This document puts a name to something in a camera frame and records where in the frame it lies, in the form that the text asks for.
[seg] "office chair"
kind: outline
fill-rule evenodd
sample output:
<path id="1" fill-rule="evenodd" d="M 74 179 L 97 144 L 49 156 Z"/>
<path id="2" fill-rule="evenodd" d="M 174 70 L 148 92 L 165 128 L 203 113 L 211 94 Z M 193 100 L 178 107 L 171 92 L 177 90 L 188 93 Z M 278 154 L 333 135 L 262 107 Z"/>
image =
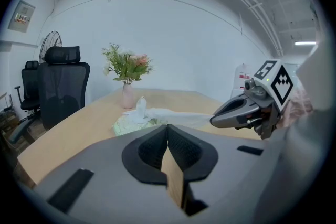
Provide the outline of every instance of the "office chair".
<path id="1" fill-rule="evenodd" d="M 22 69 L 22 81 L 23 81 L 23 98 L 22 101 L 19 88 L 21 86 L 16 86 L 14 89 L 17 90 L 17 95 L 21 103 L 21 109 L 28 111 L 34 110 L 34 115 L 27 120 L 22 122 L 10 135 L 9 142 L 15 144 L 21 136 L 29 143 L 32 144 L 35 140 L 28 133 L 29 126 L 34 120 L 39 116 L 39 111 L 37 109 L 40 107 L 39 94 L 38 94 L 38 83 L 37 83 L 37 69 L 38 61 L 27 61 L 25 68 Z"/>
<path id="2" fill-rule="evenodd" d="M 38 68 L 41 119 L 50 129 L 85 106 L 90 66 L 80 62 L 79 47 L 50 47 Z"/>

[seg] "flower vase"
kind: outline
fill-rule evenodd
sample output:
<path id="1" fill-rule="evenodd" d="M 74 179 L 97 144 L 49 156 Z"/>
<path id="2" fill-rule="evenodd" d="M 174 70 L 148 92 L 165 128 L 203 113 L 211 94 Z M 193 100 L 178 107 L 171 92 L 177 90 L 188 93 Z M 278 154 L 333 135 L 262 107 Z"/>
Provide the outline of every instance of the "flower vase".
<path id="1" fill-rule="evenodd" d="M 122 87 L 121 105 L 124 109 L 131 109 L 134 106 L 134 93 L 130 84 L 124 84 Z"/>

